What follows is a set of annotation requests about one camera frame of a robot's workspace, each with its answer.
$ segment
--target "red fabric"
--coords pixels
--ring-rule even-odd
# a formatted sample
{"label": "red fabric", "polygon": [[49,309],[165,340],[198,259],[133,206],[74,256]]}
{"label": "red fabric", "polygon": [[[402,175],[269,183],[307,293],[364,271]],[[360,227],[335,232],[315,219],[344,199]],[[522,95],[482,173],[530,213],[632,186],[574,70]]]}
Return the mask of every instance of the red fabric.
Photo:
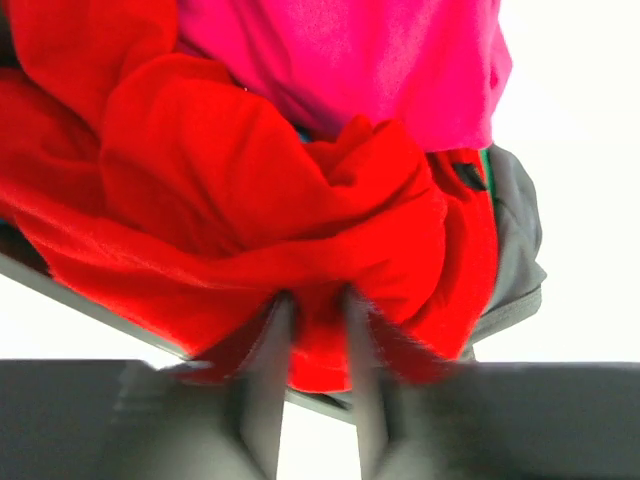
{"label": "red fabric", "polygon": [[300,307],[290,384],[349,388],[336,293],[455,358],[491,295],[489,197],[399,123],[301,145],[213,61],[173,53],[175,0],[5,0],[0,215],[55,279],[197,355],[277,291]]}

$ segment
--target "fabric fold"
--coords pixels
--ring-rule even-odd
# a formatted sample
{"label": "fabric fold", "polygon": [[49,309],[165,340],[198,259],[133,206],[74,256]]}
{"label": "fabric fold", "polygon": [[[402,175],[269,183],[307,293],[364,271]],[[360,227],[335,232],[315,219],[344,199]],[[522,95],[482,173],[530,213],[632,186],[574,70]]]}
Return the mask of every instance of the fabric fold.
{"label": "fabric fold", "polygon": [[349,388],[346,283],[460,353],[497,269],[490,199],[452,168],[477,151],[425,159],[364,117],[302,145],[223,64],[174,53],[171,0],[5,7],[26,74],[0,70],[0,217],[58,282],[194,356],[290,290],[304,391]]}

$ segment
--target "white background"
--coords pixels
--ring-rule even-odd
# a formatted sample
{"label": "white background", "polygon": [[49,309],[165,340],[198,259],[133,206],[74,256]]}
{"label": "white background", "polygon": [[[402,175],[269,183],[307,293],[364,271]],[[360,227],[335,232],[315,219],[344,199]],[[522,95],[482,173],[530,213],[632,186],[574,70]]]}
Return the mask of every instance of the white background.
{"label": "white background", "polygon": [[[514,57],[496,143],[538,188],[549,273],[538,315],[481,361],[638,361],[639,0],[504,0]],[[62,336],[61,332],[73,332]],[[0,276],[0,358],[175,359]],[[283,480],[358,477],[355,429],[287,405]]]}

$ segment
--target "pink shirt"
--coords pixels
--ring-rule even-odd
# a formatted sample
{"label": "pink shirt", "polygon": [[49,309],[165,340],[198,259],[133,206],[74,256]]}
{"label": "pink shirt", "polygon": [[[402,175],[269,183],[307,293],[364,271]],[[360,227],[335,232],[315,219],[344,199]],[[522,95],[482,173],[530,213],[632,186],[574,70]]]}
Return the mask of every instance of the pink shirt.
{"label": "pink shirt", "polygon": [[491,143],[511,72],[499,0],[179,0],[181,45],[296,125],[401,120],[427,151]]}

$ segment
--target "wrinkled cloth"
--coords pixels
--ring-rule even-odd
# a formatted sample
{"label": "wrinkled cloth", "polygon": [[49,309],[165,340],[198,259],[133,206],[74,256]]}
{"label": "wrinkled cloth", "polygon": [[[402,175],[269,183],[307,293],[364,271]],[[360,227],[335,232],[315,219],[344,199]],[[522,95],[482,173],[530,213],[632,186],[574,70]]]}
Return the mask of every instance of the wrinkled cloth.
{"label": "wrinkled cloth", "polygon": [[179,0],[184,51],[297,125],[398,119],[425,151],[486,148],[511,72],[499,0]]}
{"label": "wrinkled cloth", "polygon": [[174,0],[3,6],[25,73],[0,69],[0,218],[56,281],[193,356],[288,289],[303,391],[349,388],[345,284],[459,355],[497,269],[488,195],[452,167],[477,151],[425,158],[363,117],[303,145],[223,64],[175,52]]}

